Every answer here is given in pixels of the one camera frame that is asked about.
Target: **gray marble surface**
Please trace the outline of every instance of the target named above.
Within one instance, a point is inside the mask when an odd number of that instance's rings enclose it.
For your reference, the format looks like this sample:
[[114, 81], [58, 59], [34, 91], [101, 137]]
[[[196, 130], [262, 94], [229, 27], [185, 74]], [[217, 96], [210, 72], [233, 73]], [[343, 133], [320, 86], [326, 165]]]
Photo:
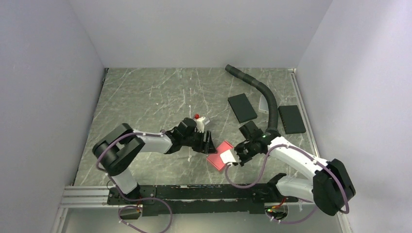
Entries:
[[[287, 69], [243, 68], [274, 92], [278, 105], [297, 104], [296, 92]], [[85, 150], [79, 165], [75, 185], [105, 185], [105, 174], [95, 168], [96, 157], [91, 149], [102, 137], [121, 123], [145, 132], [171, 129], [185, 117], [195, 113], [208, 116], [213, 142], [224, 140], [236, 145], [244, 138], [227, 98], [245, 93], [257, 112], [255, 123], [266, 128], [268, 115], [258, 112], [260, 93], [234, 78], [223, 68], [111, 68], [103, 85], [94, 114]], [[306, 133], [281, 134], [302, 149], [312, 152]], [[259, 174], [263, 155], [257, 155], [244, 167], [231, 167], [229, 175], [237, 183], [250, 183]], [[220, 184], [227, 183], [206, 160], [206, 155], [182, 148], [174, 154], [140, 153], [130, 165], [140, 184]], [[267, 182], [279, 172], [290, 175], [295, 170], [284, 162], [271, 158], [261, 179]]]

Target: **purple cable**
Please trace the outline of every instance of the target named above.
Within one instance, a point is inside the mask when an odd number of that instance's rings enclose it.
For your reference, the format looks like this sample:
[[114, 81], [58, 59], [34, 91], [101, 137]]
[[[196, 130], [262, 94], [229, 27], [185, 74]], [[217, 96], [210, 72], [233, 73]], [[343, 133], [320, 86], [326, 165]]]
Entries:
[[147, 135], [147, 136], [153, 136], [153, 137], [161, 137], [161, 135], [164, 134], [164, 130], [162, 130], [161, 134], [154, 134], [154, 133], [142, 133], [142, 132], [133, 132], [133, 133], [127, 133], [121, 137], [119, 137], [118, 139], [116, 139], [114, 142], [112, 142], [104, 151], [103, 153], [99, 156], [99, 158], [97, 159], [96, 162], [96, 168], [97, 170], [106, 172], [106, 170], [104, 170], [103, 168], [99, 167], [99, 163], [102, 161], [103, 157], [106, 155], [106, 153], [112, 149], [112, 147], [114, 147], [118, 142], [120, 142], [121, 140], [130, 137], [130, 136], [134, 136], [134, 135]]
[[305, 199], [302, 199], [302, 198], [299, 198], [301, 201], [303, 201], [303, 202], [308, 202], [308, 203], [312, 203], [312, 201], [310, 201], [310, 200], [305, 200]]
[[265, 171], [266, 162], [268, 161], [270, 152], [272, 152], [272, 151], [273, 151], [274, 149], [276, 149], [276, 148], [283, 147], [283, 146], [286, 146], [286, 145], [285, 145], [285, 144], [276, 145], [276, 146], [274, 146], [274, 147], [271, 147], [271, 148], [268, 150], [268, 152], [267, 152], [266, 155], [265, 155], [265, 159], [263, 160], [263, 165], [262, 165], [262, 169], [260, 170], [259, 176], [258, 176], [257, 179], [256, 179], [255, 181], [253, 181], [251, 184], [248, 184], [248, 185], [238, 185], [238, 184], [235, 184], [233, 181], [231, 181], [231, 180], [229, 179], [229, 175], [227, 174], [227, 171], [229, 170], [229, 167], [230, 167], [230, 166], [226, 166], [226, 169], [224, 170], [224, 176], [226, 177], [226, 179], [227, 179], [227, 181], [229, 182], [229, 184], [231, 184], [232, 186], [234, 186], [234, 187], [236, 187], [236, 188], [246, 189], [246, 188], [251, 188], [251, 187], [255, 186], [255, 184], [257, 184], [257, 183], [260, 181], [260, 179], [262, 178], [262, 176], [263, 176], [263, 172]]
[[[127, 133], [127, 134], [119, 137], [118, 139], [116, 139], [114, 142], [112, 142], [112, 143], [103, 151], [103, 153], [102, 153], [102, 154], [99, 156], [99, 158], [97, 159], [96, 168], [97, 168], [98, 170], [100, 170], [100, 171], [106, 172], [106, 170], [104, 170], [103, 168], [100, 168], [100, 167], [99, 167], [99, 163], [100, 163], [100, 161], [102, 161], [102, 159], [103, 159], [103, 157], [106, 155], [106, 153], [107, 153], [112, 147], [114, 147], [118, 142], [120, 142], [121, 140], [123, 140], [123, 139], [125, 139], [125, 138], [127, 138], [127, 137], [130, 137], [130, 136], [133, 136], [133, 135], [143, 135], [143, 134], [144, 134], [144, 135], [149, 135], [149, 136], [158, 136], [158, 137], [159, 137], [158, 134], [153, 134], [153, 133], [142, 133], [142, 132]], [[159, 202], [163, 203], [164, 205], [166, 205], [166, 207], [168, 208], [168, 210], [169, 210], [169, 212], [170, 212], [170, 221], [169, 221], [169, 224], [167, 225], [167, 227], [166, 227], [164, 230], [162, 230], [160, 233], [164, 233], [164, 232], [166, 232], [166, 231], [170, 228], [170, 226], [172, 225], [172, 220], [173, 220], [173, 212], [172, 212], [171, 207], [170, 207], [164, 200], [159, 199], [159, 198], [139, 198], [139, 199], [130, 199], [130, 198], [127, 198], [127, 197], [124, 195], [124, 193], [120, 190], [120, 188], [117, 186], [117, 184], [116, 184], [116, 182], [114, 181], [114, 179], [113, 179], [111, 176], [109, 176], [109, 175], [108, 175], [108, 177], [109, 177], [109, 179], [113, 182], [113, 184], [116, 186], [116, 188], [117, 188], [120, 196], [121, 196], [123, 199], [125, 199], [125, 200], [128, 200], [128, 201], [156, 200], [156, 201], [159, 201]], [[132, 206], [132, 205], [128, 205], [128, 206], [125, 206], [125, 207], [122, 207], [121, 209], [119, 209], [118, 217], [119, 217], [120, 222], [122, 222], [123, 224], [125, 224], [125, 225], [127, 225], [127, 226], [129, 226], [129, 227], [131, 227], [131, 228], [133, 228], [133, 229], [135, 229], [135, 230], [138, 231], [138, 232], [147, 233], [147, 232], [145, 232], [145, 231], [143, 231], [143, 230], [135, 227], [134, 225], [129, 224], [128, 222], [124, 221], [123, 219], [121, 219], [120, 213], [121, 213], [124, 209], [130, 209], [130, 208], [138, 208], [138, 207]]]
[[[298, 151], [300, 153], [302, 153], [304, 156], [308, 157], [311, 161], [314, 161], [315, 158], [313, 158], [312, 156], [308, 155], [308, 153], [298, 147], [294, 147], [294, 146], [289, 146], [289, 148], [294, 149], [295, 151]], [[331, 170], [329, 170], [325, 165], [319, 163], [319, 161], [316, 161], [315, 163], [316, 165], [320, 166], [321, 168], [323, 168], [323, 170], [325, 170], [336, 182], [336, 184], [339, 187], [339, 190], [341, 191], [342, 197], [343, 197], [343, 201], [345, 203], [345, 210], [340, 210], [341, 213], [343, 214], [348, 214], [349, 213], [349, 203], [348, 203], [348, 199], [346, 196], [346, 193], [343, 189], [343, 186], [341, 184], [341, 182], [339, 181], [338, 177], [335, 176], [335, 174], [333, 174], [333, 172]]]
[[[232, 186], [234, 186], [234, 187], [236, 187], [236, 188], [241, 188], [241, 189], [246, 189], [246, 188], [251, 188], [251, 187], [253, 187], [253, 186], [254, 186], [255, 184], [257, 184], [257, 183], [260, 181], [260, 179], [262, 178], [263, 172], [264, 172], [264, 170], [265, 170], [266, 162], [267, 162], [267, 160], [268, 160], [268, 158], [269, 158], [269, 156], [270, 156], [270, 153], [271, 153], [274, 149], [280, 148], [280, 147], [291, 148], [291, 149], [293, 149], [293, 150], [296, 150], [297, 152], [300, 152], [300, 153], [303, 154], [304, 156], [308, 157], [311, 161], [314, 161], [314, 160], [315, 160], [312, 156], [308, 155], [308, 153], [307, 153], [306, 151], [304, 151], [304, 150], [302, 150], [302, 149], [300, 149], [300, 148], [298, 148], [298, 147], [288, 146], [288, 145], [286, 145], [286, 144], [279, 144], [279, 145], [276, 145], [276, 146], [271, 147], [271, 148], [268, 150], [268, 152], [267, 152], [266, 155], [265, 155], [265, 159], [263, 160], [263, 165], [262, 165], [262, 169], [260, 170], [259, 176], [258, 176], [257, 179], [256, 179], [254, 182], [252, 182], [251, 184], [242, 186], [242, 185], [238, 185], [238, 184], [235, 184], [234, 182], [232, 182], [232, 181], [229, 179], [229, 176], [228, 176], [228, 174], [227, 174], [227, 171], [229, 170], [229, 167], [230, 167], [230, 166], [226, 166], [226, 169], [224, 170], [224, 175], [225, 175], [227, 181], [229, 182], [229, 184], [231, 184]], [[343, 211], [343, 210], [340, 210], [340, 211], [341, 211], [341, 213], [348, 214], [348, 213], [349, 213], [349, 203], [348, 203], [348, 199], [347, 199], [346, 193], [345, 193], [345, 191], [344, 191], [344, 189], [343, 189], [343, 186], [342, 186], [341, 182], [340, 182], [339, 179], [335, 176], [335, 174], [333, 174], [333, 172], [330, 171], [326, 166], [324, 166], [323, 164], [319, 163], [318, 161], [316, 161], [316, 165], [318, 165], [318, 166], [320, 166], [321, 168], [323, 168], [323, 170], [325, 170], [325, 171], [335, 180], [336, 184], [337, 184], [338, 187], [339, 187], [339, 190], [341, 191], [341, 194], [342, 194], [342, 197], [343, 197], [343, 201], [344, 201], [344, 203], [345, 203], [345, 210], [344, 210], [344, 211]], [[285, 222], [285, 224], [301, 223], [301, 222], [305, 221], [306, 219], [308, 219], [310, 216], [312, 216], [312, 214], [316, 211], [316, 209], [317, 209], [317, 208], [315, 207], [315, 208], [312, 210], [312, 212], [310, 212], [306, 217], [304, 217], [304, 218], [301, 219], [301, 220], [294, 221], [294, 222]]]

